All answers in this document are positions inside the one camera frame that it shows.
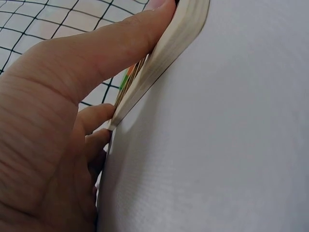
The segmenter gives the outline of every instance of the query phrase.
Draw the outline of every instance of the book page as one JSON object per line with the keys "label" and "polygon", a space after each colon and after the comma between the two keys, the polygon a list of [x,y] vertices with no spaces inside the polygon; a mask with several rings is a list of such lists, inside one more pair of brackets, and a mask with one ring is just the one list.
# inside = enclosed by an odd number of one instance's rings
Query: book page
{"label": "book page", "polygon": [[[0,74],[33,45],[93,31],[141,12],[148,0],[0,0]],[[103,82],[81,103],[115,103],[123,73]]]}
{"label": "book page", "polygon": [[113,133],[99,232],[309,231],[308,8],[211,1]]}

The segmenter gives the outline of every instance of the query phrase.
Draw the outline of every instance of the grid line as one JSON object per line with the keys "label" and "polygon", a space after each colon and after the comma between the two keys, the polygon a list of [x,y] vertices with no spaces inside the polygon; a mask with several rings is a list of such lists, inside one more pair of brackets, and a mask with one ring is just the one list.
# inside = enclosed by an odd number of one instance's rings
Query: grid line
{"label": "grid line", "polygon": [[[134,7],[136,7],[136,11],[132,7],[128,7],[128,2],[132,2]],[[93,0],[95,5],[100,6],[98,2],[102,3],[102,14],[99,15],[98,11],[83,11],[83,8],[79,5],[79,8],[76,9],[78,3],[83,3],[83,0],[72,1],[72,5],[63,4],[64,1],[58,0],[51,2],[51,0],[47,0],[45,3],[36,2],[35,0],[6,0],[3,3],[0,3],[0,16],[1,14],[5,15],[5,22],[0,22],[0,52],[4,54],[5,62],[0,63],[0,75],[5,72],[5,70],[11,65],[13,60],[22,55],[27,49],[29,49],[32,45],[37,43],[37,41],[44,41],[46,39],[52,39],[55,37],[62,37],[67,35],[73,35],[78,33],[86,33],[92,30],[96,30],[101,22],[103,24],[111,24],[115,21],[123,20],[124,15],[134,15],[132,11],[139,12],[144,9],[145,5],[149,0]],[[25,9],[28,7],[37,7],[35,14],[33,12],[27,12]],[[58,12],[61,14],[61,18],[52,18],[49,16],[50,11]],[[85,28],[83,25],[78,23],[78,20],[72,23],[72,19],[68,20],[69,17],[72,17],[72,13],[78,14],[77,16],[80,18],[86,17],[85,19],[89,20],[89,25]],[[18,17],[28,17],[29,23],[25,28],[22,26],[16,26],[16,19]],[[48,36],[44,36],[42,32],[37,32],[38,26],[52,26],[53,29],[49,31]],[[4,43],[3,36],[5,39],[7,37],[10,38],[12,36],[12,44],[8,42]],[[115,89],[118,92],[119,86],[116,84],[114,78],[111,78],[109,81],[102,82],[99,90],[93,91],[94,93],[90,93],[90,98],[84,99],[80,104],[84,106],[91,106],[94,104],[105,103],[106,100],[111,101],[111,97],[109,96],[110,90]]]}

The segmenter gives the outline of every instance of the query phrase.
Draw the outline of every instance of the finger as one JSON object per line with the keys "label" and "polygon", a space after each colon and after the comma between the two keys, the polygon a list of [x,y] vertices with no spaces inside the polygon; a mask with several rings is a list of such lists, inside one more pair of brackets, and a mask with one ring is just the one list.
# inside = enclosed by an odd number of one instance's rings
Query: finger
{"label": "finger", "polygon": [[98,175],[103,169],[105,159],[106,159],[106,152],[102,151],[88,165],[88,170],[90,172],[93,184],[97,182]]}
{"label": "finger", "polygon": [[94,160],[110,141],[111,134],[107,129],[99,130],[86,137],[84,154],[88,162]]}
{"label": "finger", "polygon": [[76,120],[83,125],[85,135],[91,134],[104,122],[111,119],[115,107],[111,104],[89,106],[77,114]]}
{"label": "finger", "polygon": [[93,32],[39,43],[6,73],[39,83],[77,105],[99,83],[154,48],[175,11],[175,0],[151,0],[148,9],[160,4]]}

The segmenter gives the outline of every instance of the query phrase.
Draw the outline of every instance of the book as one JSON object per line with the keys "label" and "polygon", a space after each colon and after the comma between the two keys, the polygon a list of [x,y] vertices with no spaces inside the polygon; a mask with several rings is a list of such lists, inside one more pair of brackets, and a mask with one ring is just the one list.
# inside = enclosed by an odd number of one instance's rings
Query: book
{"label": "book", "polygon": [[113,132],[98,232],[309,231],[308,8],[211,1]]}

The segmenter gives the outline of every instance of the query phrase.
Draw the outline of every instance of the skin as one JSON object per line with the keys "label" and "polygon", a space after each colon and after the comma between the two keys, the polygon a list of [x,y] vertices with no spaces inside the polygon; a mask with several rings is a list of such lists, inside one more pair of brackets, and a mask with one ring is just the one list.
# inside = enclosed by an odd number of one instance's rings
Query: skin
{"label": "skin", "polygon": [[91,133],[114,107],[78,113],[78,103],[145,57],[174,11],[166,0],[123,22],[39,43],[1,76],[0,231],[96,230],[94,184],[110,132]]}

